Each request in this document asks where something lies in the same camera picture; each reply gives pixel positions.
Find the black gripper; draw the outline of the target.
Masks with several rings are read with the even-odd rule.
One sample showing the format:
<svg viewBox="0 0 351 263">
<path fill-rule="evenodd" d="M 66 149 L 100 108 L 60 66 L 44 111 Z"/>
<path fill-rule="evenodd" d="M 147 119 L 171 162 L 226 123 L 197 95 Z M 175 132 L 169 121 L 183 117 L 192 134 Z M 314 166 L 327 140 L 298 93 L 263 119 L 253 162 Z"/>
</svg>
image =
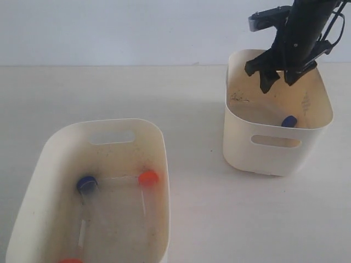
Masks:
<svg viewBox="0 0 351 263">
<path fill-rule="evenodd" d="M 263 94 L 280 79 L 277 71 L 306 73 L 316 67 L 316 42 L 339 1 L 294 1 L 284 26 L 277 29 L 270 49 L 245 64 L 252 76 L 259 71 Z"/>
</svg>

